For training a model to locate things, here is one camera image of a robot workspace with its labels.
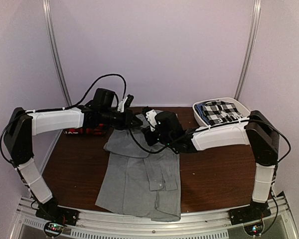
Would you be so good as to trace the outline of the red black plaid shirt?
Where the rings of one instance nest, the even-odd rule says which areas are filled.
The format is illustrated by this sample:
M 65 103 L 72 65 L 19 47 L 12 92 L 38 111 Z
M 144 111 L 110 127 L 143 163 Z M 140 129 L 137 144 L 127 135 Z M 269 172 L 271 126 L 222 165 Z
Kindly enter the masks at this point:
M 68 128 L 64 129 L 63 133 L 65 135 L 106 135 L 106 133 L 109 130 L 109 126 L 106 124 L 99 124 L 96 128 L 87 128 L 87 127 L 81 127 L 81 128 Z

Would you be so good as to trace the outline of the right aluminium corner post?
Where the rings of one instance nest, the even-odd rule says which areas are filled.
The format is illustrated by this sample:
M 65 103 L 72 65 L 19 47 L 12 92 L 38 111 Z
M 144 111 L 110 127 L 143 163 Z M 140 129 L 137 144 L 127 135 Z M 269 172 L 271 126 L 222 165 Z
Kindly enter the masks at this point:
M 245 57 L 244 57 L 238 85 L 236 88 L 235 96 L 234 96 L 234 99 L 236 99 L 236 100 L 240 99 L 240 96 L 242 94 L 243 87 L 244 87 L 244 84 L 245 84 L 245 81 L 247 78 L 249 66 L 251 63 L 252 53 L 253 53 L 253 50 L 255 47 L 256 38 L 257 38 L 257 34 L 258 34 L 258 29 L 259 29 L 260 18 L 261 18 L 261 6 L 262 6 L 261 0 L 254 0 L 253 12 L 251 15 L 251 25 L 250 25 L 249 37 L 248 37 L 247 46 L 246 46 Z

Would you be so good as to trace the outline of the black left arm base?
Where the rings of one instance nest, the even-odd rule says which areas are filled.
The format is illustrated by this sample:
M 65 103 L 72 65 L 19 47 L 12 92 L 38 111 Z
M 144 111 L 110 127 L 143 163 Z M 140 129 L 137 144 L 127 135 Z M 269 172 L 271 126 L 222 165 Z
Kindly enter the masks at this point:
M 47 220 L 43 226 L 43 232 L 49 238 L 55 238 L 60 236 L 66 227 L 77 224 L 79 211 L 60 207 L 56 204 L 49 206 L 39 204 L 35 215 Z

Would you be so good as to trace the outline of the blue plaid shirt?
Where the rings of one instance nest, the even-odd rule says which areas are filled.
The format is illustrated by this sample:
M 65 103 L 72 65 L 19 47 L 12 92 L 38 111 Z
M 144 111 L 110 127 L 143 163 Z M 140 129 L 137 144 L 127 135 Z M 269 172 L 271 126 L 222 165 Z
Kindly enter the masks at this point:
M 209 120 L 206 117 L 206 115 L 204 114 L 203 110 L 202 110 L 202 106 L 204 105 L 204 103 L 197 103 L 194 105 L 194 109 L 196 110 L 196 112 L 198 113 L 198 115 L 200 116 L 200 118 L 206 123 L 209 124 Z

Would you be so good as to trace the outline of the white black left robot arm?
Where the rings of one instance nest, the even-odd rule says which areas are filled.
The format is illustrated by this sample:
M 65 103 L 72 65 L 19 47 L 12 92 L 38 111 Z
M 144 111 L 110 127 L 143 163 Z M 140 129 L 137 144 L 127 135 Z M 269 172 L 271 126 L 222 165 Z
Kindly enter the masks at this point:
M 111 90 L 98 88 L 93 99 L 85 105 L 37 111 L 18 107 L 4 128 L 0 145 L 8 150 L 8 162 L 21 175 L 34 198 L 43 204 L 41 210 L 51 221 L 59 220 L 62 211 L 52 203 L 53 194 L 35 165 L 32 138 L 41 133 L 69 128 L 95 129 L 100 124 L 117 130 L 142 126 L 143 122 L 129 109 L 134 97 L 127 95 L 114 108 L 112 102 L 116 96 Z

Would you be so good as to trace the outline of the left aluminium corner post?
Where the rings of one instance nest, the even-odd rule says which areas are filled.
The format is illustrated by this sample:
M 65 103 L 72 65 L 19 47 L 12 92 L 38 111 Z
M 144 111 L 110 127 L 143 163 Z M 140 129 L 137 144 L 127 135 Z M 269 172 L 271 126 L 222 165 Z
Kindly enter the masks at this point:
M 43 14 L 45 17 L 45 23 L 46 23 L 46 28 L 47 28 L 47 34 L 48 34 L 51 53 L 52 53 L 52 59 L 53 59 L 53 63 L 55 66 L 57 78 L 58 78 L 58 81 L 60 84 L 61 92 L 62 92 L 64 100 L 66 102 L 66 105 L 70 106 L 70 105 L 72 105 L 72 101 L 70 99 L 69 91 L 67 88 L 67 84 L 65 81 L 65 77 L 64 77 L 64 73 L 63 73 L 63 69 L 62 69 L 62 65 L 61 65 L 60 55 L 58 52 L 57 41 L 56 41 L 55 31 L 54 31 L 54 26 L 53 26 L 50 1 L 43 0 L 42 5 L 43 5 Z

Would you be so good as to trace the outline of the grey long sleeve shirt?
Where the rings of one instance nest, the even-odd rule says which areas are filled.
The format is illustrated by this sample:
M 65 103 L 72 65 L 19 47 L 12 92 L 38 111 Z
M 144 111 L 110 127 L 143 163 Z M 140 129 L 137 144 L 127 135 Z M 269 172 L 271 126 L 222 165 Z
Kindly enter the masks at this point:
M 179 155 L 162 144 L 149 147 L 142 129 L 114 130 L 104 145 L 109 152 L 107 171 L 96 206 L 112 213 L 177 222 L 181 218 Z

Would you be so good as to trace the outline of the aluminium corner post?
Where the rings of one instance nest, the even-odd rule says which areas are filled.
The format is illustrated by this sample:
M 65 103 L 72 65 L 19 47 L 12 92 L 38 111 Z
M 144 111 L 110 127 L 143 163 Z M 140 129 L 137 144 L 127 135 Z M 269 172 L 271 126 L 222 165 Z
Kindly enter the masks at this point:
M 47 28 L 47 34 L 48 34 L 51 53 L 52 53 L 52 59 L 53 59 L 53 63 L 55 66 L 57 78 L 58 78 L 58 81 L 60 84 L 61 92 L 62 92 L 64 100 L 66 102 L 66 105 L 70 106 L 70 105 L 72 105 L 72 101 L 70 99 L 69 91 L 67 88 L 67 84 L 65 81 L 65 77 L 64 77 L 64 73 L 63 73 L 63 69 L 62 69 L 62 65 L 61 65 L 60 55 L 58 52 L 57 41 L 56 41 L 55 31 L 54 31 L 54 26 L 53 26 L 50 1 L 43 0 L 42 5 L 43 5 L 43 14 L 45 17 L 45 23 L 46 23 L 46 28 Z
M 253 12 L 251 15 L 251 25 L 250 25 L 249 37 L 248 37 L 247 46 L 246 46 L 245 57 L 244 57 L 238 85 L 236 88 L 235 96 L 234 96 L 234 99 L 236 99 L 236 100 L 240 99 L 240 96 L 242 94 L 243 87 L 244 87 L 244 84 L 245 84 L 245 81 L 247 78 L 249 66 L 251 63 L 252 53 L 253 53 L 253 50 L 255 47 L 256 38 L 257 38 L 257 34 L 258 34 L 258 29 L 259 29 L 260 18 L 261 18 L 261 6 L 262 6 L 261 0 L 254 0 Z

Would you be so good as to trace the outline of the aluminium front rail frame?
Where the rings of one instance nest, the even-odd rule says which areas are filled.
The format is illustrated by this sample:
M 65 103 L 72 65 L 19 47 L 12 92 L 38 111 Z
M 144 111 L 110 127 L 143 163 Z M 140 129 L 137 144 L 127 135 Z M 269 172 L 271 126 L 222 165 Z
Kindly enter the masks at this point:
M 44 219 L 35 215 L 33 200 L 22 197 L 9 239 L 46 239 Z M 262 221 L 264 239 L 298 239 L 299 233 L 284 196 L 269 200 L 272 214 Z M 249 239 L 247 224 L 233 225 L 229 209 L 184 213 L 174 223 L 154 222 L 147 218 L 79 210 L 77 224 L 66 226 L 59 239 Z

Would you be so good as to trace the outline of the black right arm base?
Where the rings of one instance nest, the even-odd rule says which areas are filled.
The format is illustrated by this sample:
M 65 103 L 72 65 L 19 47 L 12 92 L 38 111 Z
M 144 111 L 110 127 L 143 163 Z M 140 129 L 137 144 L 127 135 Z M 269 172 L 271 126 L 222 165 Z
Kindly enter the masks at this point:
M 250 201 L 250 204 L 240 208 L 230 209 L 231 225 L 243 224 L 249 236 L 259 236 L 264 230 L 263 218 L 271 215 L 269 204 Z

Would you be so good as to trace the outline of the white laundry basket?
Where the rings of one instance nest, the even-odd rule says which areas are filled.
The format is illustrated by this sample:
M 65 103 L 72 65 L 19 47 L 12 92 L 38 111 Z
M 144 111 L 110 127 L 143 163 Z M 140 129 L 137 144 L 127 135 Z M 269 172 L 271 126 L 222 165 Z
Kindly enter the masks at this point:
M 207 103 L 210 101 L 216 101 L 216 100 L 220 100 L 220 101 L 224 101 L 224 102 L 229 102 L 229 103 L 234 103 L 237 110 L 244 115 L 244 117 L 247 117 L 250 114 L 250 111 L 243 105 L 241 104 L 239 101 L 237 101 L 234 98 L 229 98 L 229 97 L 224 97 L 224 98 L 216 98 L 216 99 L 209 99 L 209 100 L 203 100 L 200 102 L 196 102 L 192 105 L 192 109 L 193 109 L 193 113 L 194 113 L 194 118 L 196 119 L 197 123 L 200 126 L 211 126 L 209 124 L 206 124 L 198 115 L 198 113 L 196 112 L 196 110 L 194 109 L 194 105 L 197 103 Z

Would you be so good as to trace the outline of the black white checked shirt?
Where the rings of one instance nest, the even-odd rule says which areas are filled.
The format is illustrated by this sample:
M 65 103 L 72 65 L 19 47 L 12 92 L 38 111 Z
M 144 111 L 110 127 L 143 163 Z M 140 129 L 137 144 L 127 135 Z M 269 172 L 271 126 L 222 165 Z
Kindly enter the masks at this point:
M 224 124 L 244 118 L 234 103 L 224 102 L 220 100 L 210 101 L 201 106 L 202 112 L 209 125 Z

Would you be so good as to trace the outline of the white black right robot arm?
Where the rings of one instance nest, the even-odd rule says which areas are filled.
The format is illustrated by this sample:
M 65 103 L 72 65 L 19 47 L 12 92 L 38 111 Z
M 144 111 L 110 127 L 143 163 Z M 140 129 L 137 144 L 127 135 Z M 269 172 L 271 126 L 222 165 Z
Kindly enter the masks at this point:
M 196 153 L 210 148 L 229 145 L 249 145 L 252 149 L 256 174 L 251 205 L 246 208 L 249 219 L 257 219 L 265 211 L 270 189 L 278 167 L 280 136 L 273 125 L 259 112 L 228 123 L 201 126 L 184 130 L 173 112 L 157 113 L 143 109 L 149 126 L 144 135 L 149 146 L 161 143 L 180 153 Z

